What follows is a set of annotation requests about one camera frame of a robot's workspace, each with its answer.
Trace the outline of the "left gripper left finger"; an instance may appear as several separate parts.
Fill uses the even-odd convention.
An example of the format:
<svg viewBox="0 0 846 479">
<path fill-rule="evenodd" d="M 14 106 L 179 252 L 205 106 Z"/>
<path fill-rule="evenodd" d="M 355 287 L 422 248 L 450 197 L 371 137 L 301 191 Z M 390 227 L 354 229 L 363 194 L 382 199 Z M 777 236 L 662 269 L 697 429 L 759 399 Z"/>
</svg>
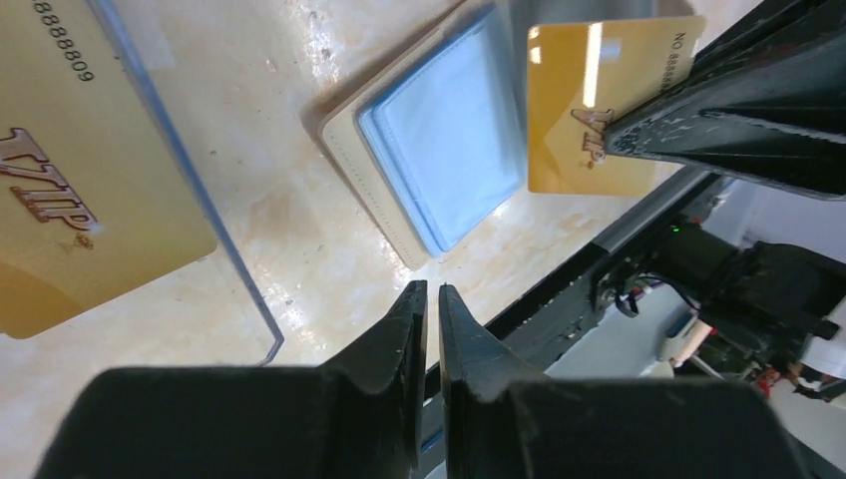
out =
<svg viewBox="0 0 846 479">
<path fill-rule="evenodd" d="M 406 478 L 418 466 L 427 284 L 318 366 L 125 367 L 79 394 L 39 478 Z"/>
</svg>

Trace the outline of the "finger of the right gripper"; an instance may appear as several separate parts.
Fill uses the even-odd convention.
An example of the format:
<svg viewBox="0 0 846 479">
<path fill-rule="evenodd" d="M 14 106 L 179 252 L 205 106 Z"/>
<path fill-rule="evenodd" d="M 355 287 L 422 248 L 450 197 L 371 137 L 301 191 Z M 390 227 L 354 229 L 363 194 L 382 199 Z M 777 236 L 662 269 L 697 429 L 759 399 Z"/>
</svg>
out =
<svg viewBox="0 0 846 479">
<path fill-rule="evenodd" d="M 764 1 L 686 80 L 611 123 L 608 153 L 845 197 L 845 4 Z"/>
</svg>

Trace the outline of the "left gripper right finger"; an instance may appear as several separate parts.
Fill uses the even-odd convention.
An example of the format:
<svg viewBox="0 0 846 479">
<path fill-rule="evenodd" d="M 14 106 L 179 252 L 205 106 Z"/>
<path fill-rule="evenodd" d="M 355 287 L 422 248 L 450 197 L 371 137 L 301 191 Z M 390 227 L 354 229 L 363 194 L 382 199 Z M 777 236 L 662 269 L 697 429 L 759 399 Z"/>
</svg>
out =
<svg viewBox="0 0 846 479">
<path fill-rule="evenodd" d="M 805 478 L 775 413 L 715 379 L 555 379 L 439 289 L 451 478 Z"/>
</svg>

